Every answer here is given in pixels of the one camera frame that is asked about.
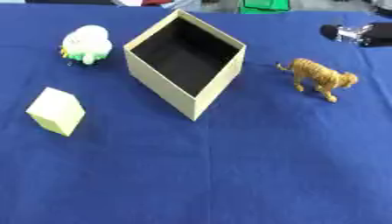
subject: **toy tiger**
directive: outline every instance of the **toy tiger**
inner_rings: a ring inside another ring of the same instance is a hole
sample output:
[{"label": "toy tiger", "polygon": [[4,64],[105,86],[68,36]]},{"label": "toy tiger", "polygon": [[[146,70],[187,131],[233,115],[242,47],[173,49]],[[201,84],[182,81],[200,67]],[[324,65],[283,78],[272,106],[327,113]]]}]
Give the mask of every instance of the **toy tiger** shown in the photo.
[{"label": "toy tiger", "polygon": [[294,73],[294,87],[299,92],[304,91],[301,80],[303,78],[312,79],[315,90],[322,93],[329,102],[338,100],[336,96],[331,94],[332,89],[350,88],[358,82],[358,77],[353,73],[338,73],[309,59],[294,59],[287,68],[276,63],[276,67]]}]

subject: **blue tablecloth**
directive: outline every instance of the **blue tablecloth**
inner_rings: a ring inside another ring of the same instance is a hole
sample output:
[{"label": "blue tablecloth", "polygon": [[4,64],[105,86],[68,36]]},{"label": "blue tablecloth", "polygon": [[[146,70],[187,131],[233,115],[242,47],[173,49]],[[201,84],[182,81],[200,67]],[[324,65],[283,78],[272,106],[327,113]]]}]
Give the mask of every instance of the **blue tablecloth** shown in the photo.
[{"label": "blue tablecloth", "polygon": [[[122,45],[169,11],[0,5],[1,224],[390,224],[392,49],[319,35],[365,13],[196,14],[248,45],[241,75],[197,121],[132,78]],[[81,25],[115,49],[98,66],[58,53]],[[331,104],[301,94],[303,57],[359,75]],[[44,87],[75,94],[87,116],[71,137],[26,113]]]}]

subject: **yellow cube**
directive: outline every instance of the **yellow cube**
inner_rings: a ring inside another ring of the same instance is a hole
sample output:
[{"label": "yellow cube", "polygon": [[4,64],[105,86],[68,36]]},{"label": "yellow cube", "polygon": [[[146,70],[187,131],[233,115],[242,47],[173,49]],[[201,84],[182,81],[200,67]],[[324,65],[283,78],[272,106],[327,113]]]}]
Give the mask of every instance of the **yellow cube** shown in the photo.
[{"label": "yellow cube", "polygon": [[26,110],[42,128],[69,137],[86,114],[72,94],[47,87]]}]

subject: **black object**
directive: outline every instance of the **black object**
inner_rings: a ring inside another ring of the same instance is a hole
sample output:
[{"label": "black object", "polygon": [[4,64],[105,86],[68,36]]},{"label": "black object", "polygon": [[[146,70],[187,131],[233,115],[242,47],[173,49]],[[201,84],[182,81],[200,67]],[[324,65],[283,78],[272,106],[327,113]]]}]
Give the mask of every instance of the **black object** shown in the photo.
[{"label": "black object", "polygon": [[325,24],[320,32],[328,39],[348,40],[359,46],[392,46],[392,23],[372,23],[359,28]]},{"label": "black object", "polygon": [[188,94],[196,96],[239,50],[177,18],[132,52]]}]

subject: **beige box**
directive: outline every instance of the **beige box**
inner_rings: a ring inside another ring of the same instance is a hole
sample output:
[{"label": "beige box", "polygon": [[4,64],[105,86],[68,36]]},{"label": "beige box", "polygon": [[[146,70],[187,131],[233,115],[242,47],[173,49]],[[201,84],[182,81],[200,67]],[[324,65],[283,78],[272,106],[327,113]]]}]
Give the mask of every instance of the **beige box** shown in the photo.
[{"label": "beige box", "polygon": [[85,115],[72,94],[47,87],[26,110],[42,128],[69,137]]},{"label": "beige box", "polygon": [[245,50],[182,10],[124,46],[130,74],[193,121],[241,71]]}]

